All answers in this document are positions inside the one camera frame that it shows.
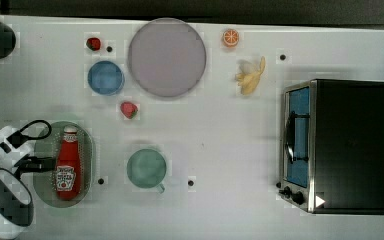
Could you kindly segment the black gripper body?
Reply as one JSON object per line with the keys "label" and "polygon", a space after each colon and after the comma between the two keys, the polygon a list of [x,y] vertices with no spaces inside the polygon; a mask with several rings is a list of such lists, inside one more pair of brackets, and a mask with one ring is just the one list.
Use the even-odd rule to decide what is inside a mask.
{"label": "black gripper body", "polygon": [[19,160],[14,168],[14,176],[20,180],[24,173],[44,173],[53,171],[56,166],[56,159],[53,157],[39,158],[36,156],[27,156]]}

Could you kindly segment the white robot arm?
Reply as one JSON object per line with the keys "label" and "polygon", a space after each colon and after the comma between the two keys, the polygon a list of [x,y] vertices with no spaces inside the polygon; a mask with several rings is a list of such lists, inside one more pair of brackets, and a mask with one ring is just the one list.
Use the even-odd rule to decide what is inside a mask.
{"label": "white robot arm", "polygon": [[21,175],[53,169],[55,159],[35,157],[31,145],[51,133],[51,127],[39,137],[29,136],[12,126],[0,129],[0,240],[15,240],[32,224],[33,198]]}

